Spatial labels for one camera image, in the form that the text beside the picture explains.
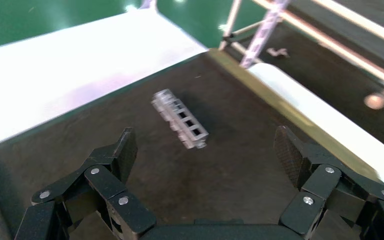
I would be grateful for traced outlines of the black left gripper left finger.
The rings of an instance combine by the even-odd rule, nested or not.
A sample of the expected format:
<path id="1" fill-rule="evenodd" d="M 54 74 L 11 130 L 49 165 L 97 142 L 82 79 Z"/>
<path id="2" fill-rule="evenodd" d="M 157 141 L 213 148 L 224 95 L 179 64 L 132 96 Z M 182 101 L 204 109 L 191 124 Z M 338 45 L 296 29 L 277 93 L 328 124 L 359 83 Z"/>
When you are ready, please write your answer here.
<path id="1" fill-rule="evenodd" d="M 135 131 L 96 148 L 74 172 L 31 197 L 17 240 L 67 240 L 87 216 L 97 213 L 119 240 L 138 240 L 156 225 L 156 217 L 126 182 L 137 156 Z"/>

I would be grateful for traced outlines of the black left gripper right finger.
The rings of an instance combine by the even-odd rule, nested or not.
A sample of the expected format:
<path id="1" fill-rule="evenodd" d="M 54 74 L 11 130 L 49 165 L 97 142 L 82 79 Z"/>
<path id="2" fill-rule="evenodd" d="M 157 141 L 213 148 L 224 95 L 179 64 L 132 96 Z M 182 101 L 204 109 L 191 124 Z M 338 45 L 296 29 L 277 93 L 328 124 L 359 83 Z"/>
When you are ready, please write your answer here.
<path id="1" fill-rule="evenodd" d="M 384 184 L 358 174 L 319 145 L 302 142 L 287 126 L 275 131 L 274 151 L 298 193 L 278 223 L 309 240 L 327 211 L 361 240 L 384 240 Z"/>

